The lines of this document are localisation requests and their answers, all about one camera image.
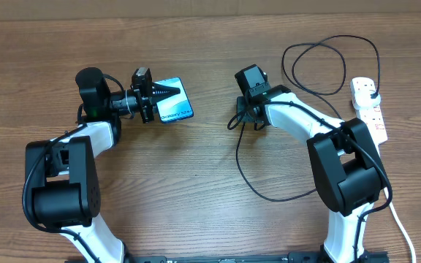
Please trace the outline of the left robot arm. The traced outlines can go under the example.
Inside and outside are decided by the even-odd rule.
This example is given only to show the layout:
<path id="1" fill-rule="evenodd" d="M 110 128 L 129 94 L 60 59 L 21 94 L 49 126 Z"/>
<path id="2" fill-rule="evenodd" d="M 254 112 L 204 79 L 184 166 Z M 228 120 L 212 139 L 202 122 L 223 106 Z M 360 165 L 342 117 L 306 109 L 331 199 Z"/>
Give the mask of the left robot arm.
<path id="1" fill-rule="evenodd" d="M 130 89 L 112 92 L 111 76 L 96 67 L 80 70 L 75 82 L 82 104 L 77 128 L 57 138 L 26 146 L 22 208 L 39 231 L 66 237 L 85 262 L 135 262 L 125 243 L 100 214 L 101 193 L 95 158 L 118 144 L 121 118 L 139 113 L 143 122 L 162 115 L 188 98 L 180 78 L 153 81 L 140 67 Z"/>

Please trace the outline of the Samsung Galaxy smartphone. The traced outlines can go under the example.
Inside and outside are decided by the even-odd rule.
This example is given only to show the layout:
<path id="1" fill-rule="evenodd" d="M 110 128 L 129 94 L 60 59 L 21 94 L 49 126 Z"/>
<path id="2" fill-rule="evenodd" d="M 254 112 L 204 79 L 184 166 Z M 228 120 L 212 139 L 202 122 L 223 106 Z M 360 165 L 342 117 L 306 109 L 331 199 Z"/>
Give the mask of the Samsung Galaxy smartphone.
<path id="1" fill-rule="evenodd" d="M 160 80 L 157 83 L 173 88 L 179 88 L 181 91 L 179 94 L 173 95 L 157 103 L 156 106 L 162 123 L 172 123 L 192 118 L 194 116 L 191 103 L 179 77 Z"/>

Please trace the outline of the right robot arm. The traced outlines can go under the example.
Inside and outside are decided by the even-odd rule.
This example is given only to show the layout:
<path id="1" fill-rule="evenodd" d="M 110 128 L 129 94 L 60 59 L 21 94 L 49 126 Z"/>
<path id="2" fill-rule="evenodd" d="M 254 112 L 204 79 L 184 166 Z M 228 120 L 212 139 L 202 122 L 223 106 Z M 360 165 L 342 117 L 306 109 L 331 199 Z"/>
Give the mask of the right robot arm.
<path id="1" fill-rule="evenodd" d="M 288 262 L 388 262 L 387 252 L 363 247 L 368 215 L 388 207 L 375 206 L 382 190 L 391 191 L 379 151 L 367 124 L 359 118 L 332 118 L 301 102 L 284 85 L 271 86 L 257 65 L 235 74 L 242 92 L 237 113 L 227 128 L 254 123 L 274 126 L 305 142 L 316 192 L 329 209 L 328 233 L 318 251 L 292 251 Z"/>

